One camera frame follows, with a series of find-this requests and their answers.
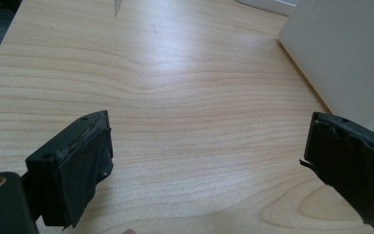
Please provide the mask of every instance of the light wood grain surface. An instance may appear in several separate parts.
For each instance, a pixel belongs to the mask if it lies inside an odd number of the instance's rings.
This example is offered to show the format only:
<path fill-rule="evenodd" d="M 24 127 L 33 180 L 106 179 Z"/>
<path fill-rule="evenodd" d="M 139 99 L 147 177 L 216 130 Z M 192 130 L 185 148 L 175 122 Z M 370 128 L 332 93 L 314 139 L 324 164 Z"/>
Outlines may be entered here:
<path fill-rule="evenodd" d="M 24 0 L 0 48 L 0 172 L 110 113 L 115 169 L 62 233 L 373 232 L 299 166 L 326 109 L 278 41 L 286 17 L 234 0 L 116 5 Z"/>

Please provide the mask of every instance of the wood grain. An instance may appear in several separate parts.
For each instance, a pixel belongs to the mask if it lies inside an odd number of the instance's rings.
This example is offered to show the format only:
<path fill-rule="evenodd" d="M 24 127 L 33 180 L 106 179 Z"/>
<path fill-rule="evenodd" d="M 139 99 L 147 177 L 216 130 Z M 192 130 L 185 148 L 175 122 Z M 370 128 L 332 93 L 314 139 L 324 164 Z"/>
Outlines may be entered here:
<path fill-rule="evenodd" d="M 233 0 L 24 0 L 0 48 L 0 172 L 79 116 L 110 113 L 115 169 L 63 233 L 372 233 L 298 165 L 326 111 Z M 45 227 L 41 233 L 59 233 Z"/>

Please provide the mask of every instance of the wooden table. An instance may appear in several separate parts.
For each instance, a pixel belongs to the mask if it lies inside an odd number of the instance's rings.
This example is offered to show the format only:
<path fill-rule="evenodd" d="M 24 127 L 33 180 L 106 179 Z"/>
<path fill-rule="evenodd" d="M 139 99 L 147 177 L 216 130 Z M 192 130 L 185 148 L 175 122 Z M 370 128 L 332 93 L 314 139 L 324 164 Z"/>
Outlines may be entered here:
<path fill-rule="evenodd" d="M 299 165 L 326 108 L 278 40 L 286 17 L 233 0 L 114 15 L 112 0 L 24 0 L 0 48 L 0 172 L 110 113 L 115 169 L 62 233 L 373 232 Z"/>

